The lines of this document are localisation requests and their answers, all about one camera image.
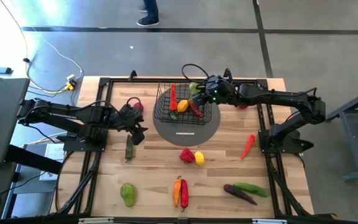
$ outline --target gray floor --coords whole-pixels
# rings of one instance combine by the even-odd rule
[[[142,16],[140,1],[5,1],[22,26],[135,27]],[[259,0],[265,29],[358,30],[358,1]],[[161,23],[169,28],[255,29],[251,0],[159,1]],[[31,77],[45,88],[58,89],[78,69],[59,57],[40,35],[62,54],[74,58],[86,75],[179,75],[184,63],[197,63],[210,73],[230,67],[236,77],[266,77],[258,34],[76,33],[26,32]],[[318,87],[327,113],[358,95],[358,35],[266,35],[274,77],[285,79],[287,90]],[[24,76],[24,44],[20,32],[0,3],[0,65]],[[36,97],[30,93],[28,98]],[[70,93],[53,99],[69,103]],[[39,125],[47,134],[60,132]],[[336,213],[358,221],[358,180],[343,182],[356,170],[338,121],[301,129],[315,143],[305,152],[306,175],[316,213]],[[12,143],[21,145],[41,136],[18,126]],[[30,211],[24,205],[34,195],[18,198],[14,215],[45,213],[49,197],[38,195]]]

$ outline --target wooden tabletop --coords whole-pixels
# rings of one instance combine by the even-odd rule
[[[92,103],[96,98],[100,77],[84,77],[78,100],[79,106]],[[285,91],[281,78],[268,78],[268,87]],[[271,197],[253,196],[258,206],[235,198],[223,190],[224,184],[246,182],[269,190],[265,157],[260,152],[258,139],[243,160],[240,155],[250,134],[257,136],[259,120],[256,106],[238,110],[234,106],[219,105],[221,124],[207,142],[190,147],[201,151],[205,165],[184,164],[178,156],[183,147],[175,146],[158,135],[152,116],[158,83],[115,83],[111,103],[117,107],[137,96],[145,106],[145,140],[135,147],[131,163],[125,163],[125,132],[109,131],[106,150],[102,153],[96,184],[92,216],[94,217],[205,217],[205,218],[255,218],[273,217]],[[273,106],[277,123],[284,122],[290,108]],[[60,207],[78,185],[83,163],[83,152],[75,152],[64,165],[59,183]],[[310,200],[305,171],[299,158],[283,154],[283,164],[288,188],[310,213]],[[173,181],[181,175],[188,182],[189,206],[181,212],[172,200]],[[120,197],[122,184],[132,183],[137,188],[135,206],[127,208]],[[85,206],[88,187],[83,197]],[[284,211],[281,190],[277,190],[280,208]]]

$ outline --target black wire basket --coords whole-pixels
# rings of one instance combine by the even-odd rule
[[[200,112],[204,115],[202,118],[197,117],[190,106],[183,113],[178,113],[178,119],[171,119],[169,116],[169,103],[171,97],[171,85],[175,85],[175,93],[177,103],[181,100],[188,100],[190,98],[190,83],[170,83],[160,82],[158,84],[157,98],[155,100],[154,117],[161,122],[179,123],[179,124],[195,124],[204,125],[211,121],[211,104],[206,103],[199,107]]]

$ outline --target orange chili pepper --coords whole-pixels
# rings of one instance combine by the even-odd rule
[[[179,197],[180,197],[180,186],[181,186],[181,176],[178,176],[178,178],[175,179],[175,182],[173,183],[173,191],[172,191],[172,197],[173,197],[173,206],[176,208],[179,205]]]

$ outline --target purple eggplant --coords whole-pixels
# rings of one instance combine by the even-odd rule
[[[245,192],[243,192],[240,189],[235,188],[234,186],[230,185],[230,184],[225,184],[223,187],[224,191],[226,191],[227,193],[230,193],[236,197],[239,197],[241,199],[246,200],[247,202],[253,204],[253,205],[258,205],[254,199],[252,199],[252,197],[248,196]]]

